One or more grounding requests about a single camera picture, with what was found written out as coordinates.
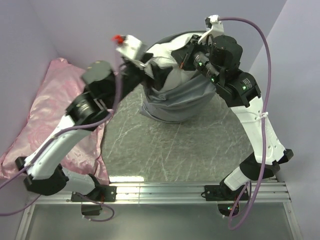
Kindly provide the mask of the white pillow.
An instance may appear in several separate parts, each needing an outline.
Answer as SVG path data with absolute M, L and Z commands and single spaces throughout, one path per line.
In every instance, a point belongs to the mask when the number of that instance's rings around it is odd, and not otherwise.
M 173 90 L 188 82 L 196 72 L 180 69 L 177 61 L 172 57 L 172 51 L 186 45 L 192 35 L 201 36 L 201 31 L 185 31 L 167 36 L 148 48 L 151 59 L 146 62 L 145 73 L 148 75 L 145 86 L 159 92 Z

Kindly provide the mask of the grey pillowcase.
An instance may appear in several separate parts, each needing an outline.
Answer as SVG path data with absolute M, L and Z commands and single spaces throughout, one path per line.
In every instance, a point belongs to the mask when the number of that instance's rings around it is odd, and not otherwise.
M 143 86 L 145 100 L 140 114 L 167 124 L 178 124 L 199 114 L 214 97 L 216 88 L 202 74 L 195 73 L 191 80 L 165 92 Z

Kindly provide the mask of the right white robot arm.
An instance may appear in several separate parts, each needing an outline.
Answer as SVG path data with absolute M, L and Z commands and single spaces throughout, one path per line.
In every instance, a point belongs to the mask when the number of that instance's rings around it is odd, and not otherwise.
M 267 179 L 278 173 L 280 165 L 294 154 L 280 143 L 263 112 L 264 103 L 255 78 L 239 69 L 243 48 L 231 36 L 209 35 L 205 43 L 199 43 L 199 39 L 200 36 L 192 35 L 171 56 L 182 70 L 196 70 L 215 86 L 216 93 L 237 116 L 253 148 L 219 184 L 221 196 L 231 200 L 246 182 L 258 180 L 262 163 L 265 163 L 262 177 Z

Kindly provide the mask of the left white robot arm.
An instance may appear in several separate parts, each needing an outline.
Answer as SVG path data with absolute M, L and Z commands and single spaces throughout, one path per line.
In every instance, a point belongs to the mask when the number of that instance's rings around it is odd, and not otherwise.
M 82 74 L 84 90 L 66 108 L 58 125 L 30 156 L 20 156 L 15 164 L 27 191 L 51 196 L 62 190 L 96 201 L 105 185 L 91 173 L 80 174 L 61 165 L 63 158 L 82 139 L 109 121 L 121 100 L 145 79 L 145 64 L 153 57 L 144 53 L 138 62 L 123 57 L 118 71 L 107 61 L 92 63 Z

